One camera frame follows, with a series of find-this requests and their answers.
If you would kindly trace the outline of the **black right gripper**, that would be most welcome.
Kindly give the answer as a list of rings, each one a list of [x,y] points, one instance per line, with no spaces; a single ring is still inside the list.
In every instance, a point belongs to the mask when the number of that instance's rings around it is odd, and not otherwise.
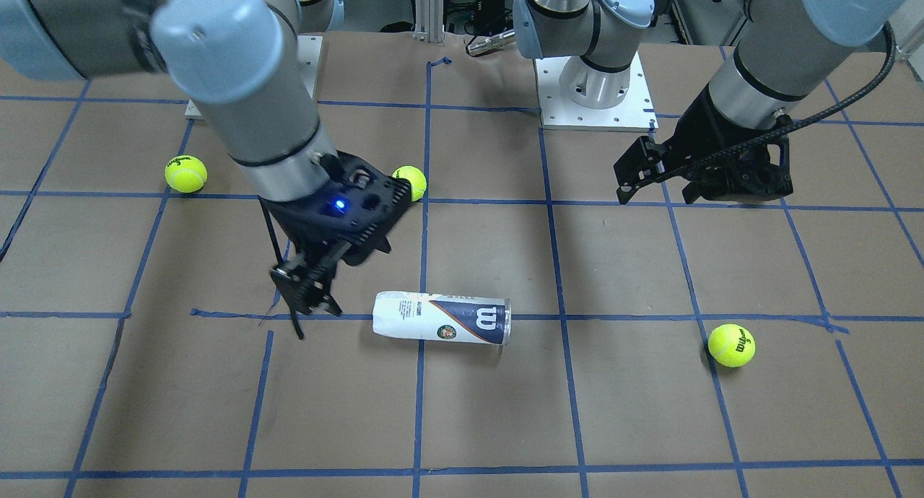
[[[390,253],[388,234],[412,205],[409,180],[386,175],[364,159],[341,152],[337,159],[321,160],[321,166],[333,177],[314,194],[280,202],[261,199],[299,251],[297,265],[278,263],[269,275],[300,341],[305,334],[298,313],[343,313],[332,295],[338,258],[329,253],[338,243],[349,243],[341,258],[350,266],[376,250]]]

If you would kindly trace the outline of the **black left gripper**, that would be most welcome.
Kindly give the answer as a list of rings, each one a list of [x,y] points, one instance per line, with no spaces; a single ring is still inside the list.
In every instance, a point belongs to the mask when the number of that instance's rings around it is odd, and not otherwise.
[[[675,176],[676,160],[687,165],[763,134],[726,119],[704,87],[679,118],[670,139],[659,144],[647,135],[637,137],[614,163],[619,203],[626,205],[641,188]],[[794,192],[789,165],[789,138],[775,137],[688,169],[682,173],[689,181],[682,196],[687,204],[700,199],[757,204],[785,198]]]

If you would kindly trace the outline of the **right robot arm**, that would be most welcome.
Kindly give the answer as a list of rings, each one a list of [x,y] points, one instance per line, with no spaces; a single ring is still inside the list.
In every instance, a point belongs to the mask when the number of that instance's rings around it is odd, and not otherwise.
[[[271,278],[293,315],[339,316],[340,263],[388,253],[411,185],[340,152],[298,61],[298,38],[342,0],[2,0],[2,58],[38,81],[168,74],[292,242]]]

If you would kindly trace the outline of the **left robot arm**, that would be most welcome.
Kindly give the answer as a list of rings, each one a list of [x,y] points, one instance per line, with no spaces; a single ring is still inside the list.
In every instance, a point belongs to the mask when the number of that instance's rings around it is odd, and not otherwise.
[[[729,58],[663,143],[641,136],[614,163],[617,198],[673,177],[687,204],[703,198],[758,204],[789,196],[789,135],[861,100],[895,60],[890,17],[907,0],[744,0],[748,18]],[[513,29],[525,58],[567,58],[565,96],[606,109],[628,85],[653,0],[514,0]],[[834,106],[795,121],[790,113],[858,48],[884,35],[875,77]]]

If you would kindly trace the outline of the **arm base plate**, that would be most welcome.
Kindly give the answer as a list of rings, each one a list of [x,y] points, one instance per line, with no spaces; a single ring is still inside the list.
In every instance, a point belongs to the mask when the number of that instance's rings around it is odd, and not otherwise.
[[[640,54],[617,73],[592,69],[580,57],[533,62],[541,127],[567,131],[657,131],[659,123]]]

